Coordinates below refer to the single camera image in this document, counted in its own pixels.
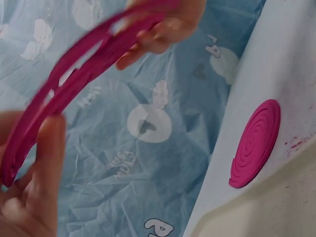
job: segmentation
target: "pink speck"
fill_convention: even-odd
[[[296,143],[295,145],[291,146],[291,149],[297,148],[301,144],[303,144],[303,141],[300,141],[300,142]]]

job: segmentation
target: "pink spiral disc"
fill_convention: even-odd
[[[256,109],[233,159],[230,186],[242,188],[257,176],[276,143],[280,121],[281,109],[276,100],[267,100]]]

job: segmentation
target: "white plastic surface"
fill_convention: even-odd
[[[221,132],[185,237],[210,211],[244,194],[293,160],[316,133],[316,3],[267,0],[239,65]],[[259,175],[245,188],[228,185],[242,132],[267,99],[281,106],[275,148]]]
[[[192,236],[314,237],[315,154],[316,143],[268,180],[205,215]]]

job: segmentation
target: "hand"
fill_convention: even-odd
[[[21,112],[0,113],[0,163],[8,135],[20,116]],[[35,163],[7,192],[0,188],[0,236],[56,236],[65,127],[62,116],[47,119],[37,137]]]
[[[129,0],[128,7],[147,0]],[[164,53],[171,44],[189,37],[197,28],[204,13],[207,0],[180,0],[177,9],[168,13],[167,17],[147,32],[140,32],[139,42],[117,61],[117,69],[123,70],[135,63],[145,53]],[[140,20],[143,15],[127,19],[126,26]]]

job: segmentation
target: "pink plastic frame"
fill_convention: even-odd
[[[51,115],[61,114],[89,82],[104,73],[129,51],[137,42],[136,36],[140,31],[151,29],[164,18],[168,10],[175,8],[177,3],[178,0],[149,0],[116,14],[87,33],[58,60],[47,81],[36,93],[9,136],[0,167],[0,178],[6,187],[12,185],[27,154],[36,143],[43,121]],[[119,20],[147,11],[155,12],[115,36],[110,33],[114,23]],[[102,43],[98,50],[79,69],[75,69],[62,86],[59,86],[61,76],[100,42]],[[43,106],[51,90],[54,91],[54,96]]]

